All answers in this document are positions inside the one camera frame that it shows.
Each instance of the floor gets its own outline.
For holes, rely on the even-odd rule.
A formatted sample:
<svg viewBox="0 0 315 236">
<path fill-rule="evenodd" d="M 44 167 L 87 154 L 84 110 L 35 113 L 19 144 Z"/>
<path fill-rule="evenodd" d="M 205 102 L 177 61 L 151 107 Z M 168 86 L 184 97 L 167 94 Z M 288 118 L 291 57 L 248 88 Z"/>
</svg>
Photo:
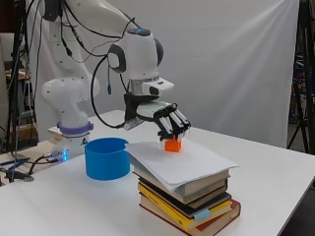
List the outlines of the floor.
<svg viewBox="0 0 315 236">
<path fill-rule="evenodd" d="M 288 125 L 287 136 L 290 139 L 295 125 Z M 304 151 L 301 132 L 298 132 L 291 149 Z M 315 190 L 309 190 L 281 236 L 314 236 L 315 235 Z"/>
</svg>

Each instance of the blue plastic container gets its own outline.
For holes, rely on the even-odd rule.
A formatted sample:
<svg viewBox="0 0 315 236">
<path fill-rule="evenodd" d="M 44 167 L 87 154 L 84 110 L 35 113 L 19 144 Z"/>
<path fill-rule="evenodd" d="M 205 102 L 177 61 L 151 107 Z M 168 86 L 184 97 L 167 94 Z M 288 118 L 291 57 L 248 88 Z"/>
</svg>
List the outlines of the blue plastic container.
<svg viewBox="0 0 315 236">
<path fill-rule="evenodd" d="M 104 138 L 89 142 L 86 147 L 87 175 L 96 180 L 114 180 L 130 171 L 130 158 L 125 150 L 127 141 Z"/>
</svg>

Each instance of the stack of books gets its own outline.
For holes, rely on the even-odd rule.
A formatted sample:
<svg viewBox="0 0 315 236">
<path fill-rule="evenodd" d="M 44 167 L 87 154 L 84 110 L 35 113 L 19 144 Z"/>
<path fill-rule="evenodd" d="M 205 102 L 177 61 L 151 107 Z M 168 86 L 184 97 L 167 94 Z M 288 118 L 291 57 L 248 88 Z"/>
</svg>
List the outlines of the stack of books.
<svg viewBox="0 0 315 236">
<path fill-rule="evenodd" d="M 131 160 L 139 177 L 140 206 L 183 233 L 215 235 L 239 216 L 240 203 L 226 192 L 228 169 L 170 192 L 141 162 Z"/>
</svg>

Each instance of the sheet of paper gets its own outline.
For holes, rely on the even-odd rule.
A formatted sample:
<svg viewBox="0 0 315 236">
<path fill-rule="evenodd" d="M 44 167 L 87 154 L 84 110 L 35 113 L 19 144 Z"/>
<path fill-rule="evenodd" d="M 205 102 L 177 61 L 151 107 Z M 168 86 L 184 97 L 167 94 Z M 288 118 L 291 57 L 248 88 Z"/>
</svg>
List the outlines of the sheet of paper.
<svg viewBox="0 0 315 236">
<path fill-rule="evenodd" d="M 189 140 L 179 153 L 166 152 L 158 143 L 128 144 L 137 158 L 169 191 L 179 186 L 236 167 L 237 164 Z"/>
</svg>

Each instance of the orange cube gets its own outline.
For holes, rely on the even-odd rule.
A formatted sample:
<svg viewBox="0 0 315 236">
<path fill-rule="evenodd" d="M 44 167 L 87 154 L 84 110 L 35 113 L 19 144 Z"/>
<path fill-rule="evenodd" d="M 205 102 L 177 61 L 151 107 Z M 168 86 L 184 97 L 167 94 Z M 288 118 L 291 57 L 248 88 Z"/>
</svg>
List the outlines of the orange cube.
<svg viewBox="0 0 315 236">
<path fill-rule="evenodd" d="M 166 151 L 180 152 L 181 141 L 177 141 L 176 139 L 167 140 L 164 148 Z"/>
</svg>

